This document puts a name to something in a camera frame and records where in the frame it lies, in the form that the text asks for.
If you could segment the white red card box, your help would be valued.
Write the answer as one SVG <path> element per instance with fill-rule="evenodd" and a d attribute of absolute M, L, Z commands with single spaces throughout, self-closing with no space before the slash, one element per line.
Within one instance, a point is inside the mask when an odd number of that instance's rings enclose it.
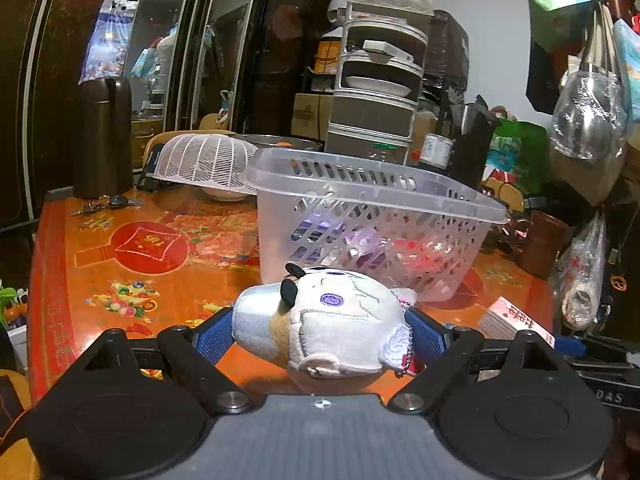
<path fill-rule="evenodd" d="M 551 347 L 555 338 L 524 311 L 506 298 L 499 297 L 477 322 L 478 330 L 491 339 L 512 340 L 520 330 L 529 330 L 541 336 Z"/>

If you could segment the white plush toy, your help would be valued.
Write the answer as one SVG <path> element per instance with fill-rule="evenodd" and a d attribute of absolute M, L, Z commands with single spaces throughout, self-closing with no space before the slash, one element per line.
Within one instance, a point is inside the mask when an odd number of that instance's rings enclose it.
<path fill-rule="evenodd" d="M 241 292 L 232 337 L 254 356 L 311 379 L 405 374 L 412 356 L 405 313 L 415 304 L 410 288 L 289 262 L 279 283 Z"/>

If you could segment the purple cardboard box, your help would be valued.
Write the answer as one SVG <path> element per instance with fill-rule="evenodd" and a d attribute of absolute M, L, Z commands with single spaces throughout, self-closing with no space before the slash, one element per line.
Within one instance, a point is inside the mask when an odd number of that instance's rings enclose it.
<path fill-rule="evenodd" d="M 343 221 L 324 218 L 322 214 L 311 214 L 290 234 L 293 243 L 288 260 L 309 264 L 322 264 L 346 231 Z"/>

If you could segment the clear plastic basket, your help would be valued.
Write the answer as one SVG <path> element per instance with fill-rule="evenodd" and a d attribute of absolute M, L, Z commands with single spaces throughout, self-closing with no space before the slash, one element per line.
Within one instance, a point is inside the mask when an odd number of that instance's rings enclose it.
<path fill-rule="evenodd" d="M 292 254 L 290 234 L 311 214 L 343 221 L 346 231 L 322 264 L 302 268 L 367 274 L 388 287 L 407 287 L 421 302 L 449 300 L 506 207 L 450 179 L 376 159 L 261 148 L 243 181 L 256 190 L 260 278 L 281 281 Z M 450 271 L 411 275 L 395 257 L 395 240 L 449 236 L 459 264 Z"/>

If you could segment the brown leather cup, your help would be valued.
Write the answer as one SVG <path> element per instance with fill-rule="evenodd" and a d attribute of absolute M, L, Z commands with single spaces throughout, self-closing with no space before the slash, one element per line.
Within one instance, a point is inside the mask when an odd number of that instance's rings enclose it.
<path fill-rule="evenodd" d="M 538 210 L 528 218 L 517 218 L 510 235 L 515 263 L 525 272 L 546 280 L 569 232 L 566 223 Z"/>

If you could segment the bunch of keys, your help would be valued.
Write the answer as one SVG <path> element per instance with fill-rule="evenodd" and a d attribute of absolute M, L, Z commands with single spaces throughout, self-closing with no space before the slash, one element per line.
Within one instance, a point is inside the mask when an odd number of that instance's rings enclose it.
<path fill-rule="evenodd" d="M 102 210 L 119 210 L 128 207 L 139 207 L 144 204 L 144 200 L 140 198 L 128 198 L 123 195 L 104 195 L 97 200 L 90 200 L 85 203 L 78 211 L 72 213 L 72 217 L 88 216 Z"/>

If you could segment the white mesh food cover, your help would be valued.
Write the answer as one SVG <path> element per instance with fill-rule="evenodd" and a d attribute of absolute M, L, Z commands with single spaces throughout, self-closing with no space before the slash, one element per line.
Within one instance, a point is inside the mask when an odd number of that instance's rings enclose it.
<path fill-rule="evenodd" d="M 254 144 L 235 136 L 178 134 L 163 145 L 152 177 L 205 191 L 255 195 L 256 190 L 243 181 L 243 174 L 256 152 Z"/>

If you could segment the white labelled bottle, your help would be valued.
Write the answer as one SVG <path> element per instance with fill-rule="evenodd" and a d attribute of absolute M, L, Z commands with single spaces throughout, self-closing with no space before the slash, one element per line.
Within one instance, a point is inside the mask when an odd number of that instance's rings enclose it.
<path fill-rule="evenodd" d="M 419 162 L 422 165 L 446 170 L 452 148 L 452 142 L 446 136 L 436 133 L 427 133 L 425 136 Z"/>

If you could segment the black bag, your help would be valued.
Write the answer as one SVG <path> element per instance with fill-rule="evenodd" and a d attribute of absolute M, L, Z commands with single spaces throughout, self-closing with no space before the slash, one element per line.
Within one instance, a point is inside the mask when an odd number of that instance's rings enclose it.
<path fill-rule="evenodd" d="M 447 174 L 469 188 L 483 180 L 486 159 L 500 120 L 482 96 L 474 102 L 452 108 L 452 148 Z"/>

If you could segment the green shopping bag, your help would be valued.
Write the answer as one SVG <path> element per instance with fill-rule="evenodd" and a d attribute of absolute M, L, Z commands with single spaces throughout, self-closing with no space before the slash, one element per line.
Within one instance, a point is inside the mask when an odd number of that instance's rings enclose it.
<path fill-rule="evenodd" d="M 512 174 L 514 184 L 525 195 L 538 195 L 548 180 L 549 139 L 547 131 L 531 122 L 500 119 L 494 131 L 486 164 Z"/>

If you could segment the tiered food storage rack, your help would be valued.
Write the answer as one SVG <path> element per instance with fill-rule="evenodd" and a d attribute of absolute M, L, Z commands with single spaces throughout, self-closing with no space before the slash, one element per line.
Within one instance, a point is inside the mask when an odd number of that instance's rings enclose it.
<path fill-rule="evenodd" d="M 346 0 L 328 153 L 407 162 L 433 16 L 433 0 Z"/>

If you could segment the brown thermos flask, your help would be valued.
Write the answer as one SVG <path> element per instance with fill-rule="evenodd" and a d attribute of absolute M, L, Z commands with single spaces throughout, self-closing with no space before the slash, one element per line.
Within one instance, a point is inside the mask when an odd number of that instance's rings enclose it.
<path fill-rule="evenodd" d="M 121 76 L 79 85 L 74 141 L 74 196 L 93 200 L 134 186 L 131 90 Z"/>

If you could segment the clear hanging plastic bag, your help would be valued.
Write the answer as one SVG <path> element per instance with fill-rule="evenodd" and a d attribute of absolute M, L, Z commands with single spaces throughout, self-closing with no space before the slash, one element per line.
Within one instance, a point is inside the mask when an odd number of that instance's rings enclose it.
<path fill-rule="evenodd" d="M 555 151 L 584 162 L 620 156 L 628 108 L 611 14 L 593 0 L 587 42 L 577 70 L 566 76 L 548 137 Z"/>

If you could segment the blue white hanging packet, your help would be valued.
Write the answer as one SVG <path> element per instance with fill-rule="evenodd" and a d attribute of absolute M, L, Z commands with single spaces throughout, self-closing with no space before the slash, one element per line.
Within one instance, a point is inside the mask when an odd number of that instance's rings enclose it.
<path fill-rule="evenodd" d="M 137 1 L 103 0 L 90 37 L 78 84 L 124 74 Z"/>

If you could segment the green box on wall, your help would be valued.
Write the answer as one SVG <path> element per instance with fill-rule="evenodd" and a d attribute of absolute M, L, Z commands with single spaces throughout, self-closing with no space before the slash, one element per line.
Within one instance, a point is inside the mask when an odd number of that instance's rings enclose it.
<path fill-rule="evenodd" d="M 594 0 L 527 0 L 530 36 L 546 52 L 580 46 Z"/>

